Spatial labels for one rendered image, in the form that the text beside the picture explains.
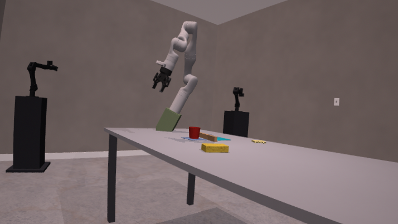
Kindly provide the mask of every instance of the ceiling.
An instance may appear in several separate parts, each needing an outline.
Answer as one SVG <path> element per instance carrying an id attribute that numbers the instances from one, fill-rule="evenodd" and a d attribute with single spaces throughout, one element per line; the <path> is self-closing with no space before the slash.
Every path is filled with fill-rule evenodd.
<path id="1" fill-rule="evenodd" d="M 287 0 L 151 0 L 216 25 Z"/>

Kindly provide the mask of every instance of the white baseboard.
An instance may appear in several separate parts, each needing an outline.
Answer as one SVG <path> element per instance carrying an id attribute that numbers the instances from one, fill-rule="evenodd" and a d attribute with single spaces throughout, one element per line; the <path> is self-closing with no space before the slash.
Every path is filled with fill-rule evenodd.
<path id="1" fill-rule="evenodd" d="M 130 157 L 133 155 L 150 155 L 142 150 L 118 151 L 117 157 Z M 46 153 L 46 160 L 50 159 L 81 159 L 108 157 L 108 151 L 83 152 L 83 153 Z M 0 154 L 0 161 L 13 161 L 13 154 Z"/>

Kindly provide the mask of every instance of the table leg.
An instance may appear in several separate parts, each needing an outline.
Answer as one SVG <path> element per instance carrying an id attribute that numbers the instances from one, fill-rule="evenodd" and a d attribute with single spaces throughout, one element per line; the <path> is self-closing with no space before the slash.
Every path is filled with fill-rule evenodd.
<path id="1" fill-rule="evenodd" d="M 195 175 L 188 173 L 188 194 L 187 204 L 193 205 L 193 195 L 195 194 Z"/>
<path id="2" fill-rule="evenodd" d="M 108 222 L 115 222 L 116 206 L 116 153 L 118 138 L 109 135 L 108 156 Z"/>

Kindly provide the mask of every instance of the red cup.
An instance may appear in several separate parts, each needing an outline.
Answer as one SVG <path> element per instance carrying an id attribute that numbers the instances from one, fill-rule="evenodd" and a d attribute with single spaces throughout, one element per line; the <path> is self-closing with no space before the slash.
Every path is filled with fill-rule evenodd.
<path id="1" fill-rule="evenodd" d="M 198 127 L 190 127 L 190 138 L 198 139 L 200 133 L 200 128 Z"/>

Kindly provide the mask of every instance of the floor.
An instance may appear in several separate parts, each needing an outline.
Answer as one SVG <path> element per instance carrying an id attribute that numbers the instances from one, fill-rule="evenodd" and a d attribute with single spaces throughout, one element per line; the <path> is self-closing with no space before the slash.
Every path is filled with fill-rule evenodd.
<path id="1" fill-rule="evenodd" d="M 218 224 L 204 217 L 217 211 L 235 223 L 303 224 L 199 177 L 194 204 L 189 206 L 187 172 L 145 153 L 121 154 L 118 151 L 115 224 Z M 71 159 L 46 155 L 51 164 L 44 173 L 6 173 L 12 161 L 0 161 L 0 223 L 108 223 L 108 158 L 104 155 Z M 187 221 L 189 217 L 196 222 Z"/>

